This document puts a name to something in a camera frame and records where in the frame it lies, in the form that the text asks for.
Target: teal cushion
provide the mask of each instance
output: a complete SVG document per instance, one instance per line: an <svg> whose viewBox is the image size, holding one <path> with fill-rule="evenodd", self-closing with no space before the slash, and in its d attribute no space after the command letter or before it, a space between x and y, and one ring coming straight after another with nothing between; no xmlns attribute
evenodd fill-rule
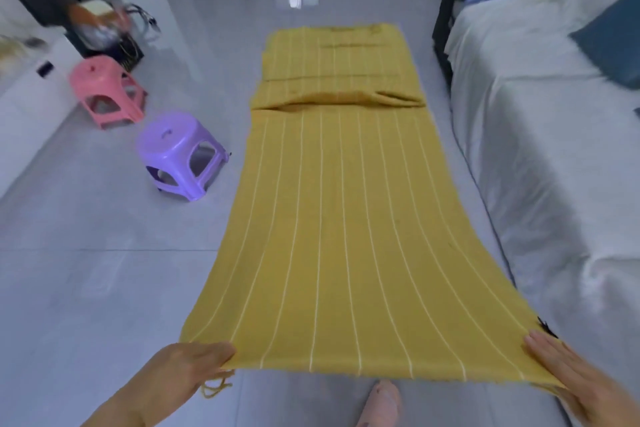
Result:
<svg viewBox="0 0 640 427"><path fill-rule="evenodd" d="M619 0L570 34L605 76L640 89L640 0Z"/></svg>

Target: plastic stool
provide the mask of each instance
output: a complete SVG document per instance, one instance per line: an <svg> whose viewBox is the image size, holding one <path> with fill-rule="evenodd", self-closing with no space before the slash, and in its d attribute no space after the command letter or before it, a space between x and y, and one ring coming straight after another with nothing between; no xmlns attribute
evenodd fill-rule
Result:
<svg viewBox="0 0 640 427"><path fill-rule="evenodd" d="M190 162L196 148L210 144L215 154L199 175L194 175ZM227 151L200 122L186 112L168 112L150 122L138 136L138 154L156 187L196 201L206 193L204 185L222 165L228 162ZM169 174L175 185L162 179Z"/></svg>
<svg viewBox="0 0 640 427"><path fill-rule="evenodd" d="M78 63L69 76L69 83L83 107L92 116L100 128L106 123L131 120L141 121L147 92L120 66L108 56L94 56ZM135 93L130 97L125 90L133 87ZM112 99L119 110L98 113L94 108L97 98L106 96Z"/></svg>

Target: yellow fabric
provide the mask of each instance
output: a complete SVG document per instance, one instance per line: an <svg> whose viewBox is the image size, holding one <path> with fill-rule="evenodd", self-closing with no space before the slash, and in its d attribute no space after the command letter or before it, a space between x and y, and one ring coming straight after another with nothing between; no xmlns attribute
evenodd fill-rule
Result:
<svg viewBox="0 0 640 427"><path fill-rule="evenodd" d="M263 74L181 340L231 340L228 368L559 385L522 350L536 314L467 219L400 31L279 31Z"/></svg>

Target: foot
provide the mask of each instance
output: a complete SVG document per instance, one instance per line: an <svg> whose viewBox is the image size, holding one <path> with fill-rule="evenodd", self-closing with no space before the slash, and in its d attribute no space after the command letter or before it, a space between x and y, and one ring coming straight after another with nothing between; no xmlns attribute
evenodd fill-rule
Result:
<svg viewBox="0 0 640 427"><path fill-rule="evenodd" d="M396 386L389 380L381 380L369 394L357 427L396 427L401 406Z"/></svg>

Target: tile floor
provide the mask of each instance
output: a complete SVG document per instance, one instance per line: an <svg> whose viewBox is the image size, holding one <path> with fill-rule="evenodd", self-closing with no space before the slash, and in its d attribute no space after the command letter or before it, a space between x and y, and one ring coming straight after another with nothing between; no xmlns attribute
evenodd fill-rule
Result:
<svg viewBox="0 0 640 427"><path fill-rule="evenodd" d="M391 22L404 30L454 180L486 247L499 246L451 132L431 51L439 0L135 0L162 36L134 74L149 117L195 114L232 152L206 197L158 193L134 153L137 129L98 131L74 112L0 200L0 424L79 425L152 353L178 338L216 258L243 164L247 101L266 36L284 27ZM352 426L371 379L244 371L164 425ZM564 426L524 385L399 382L403 426Z"/></svg>

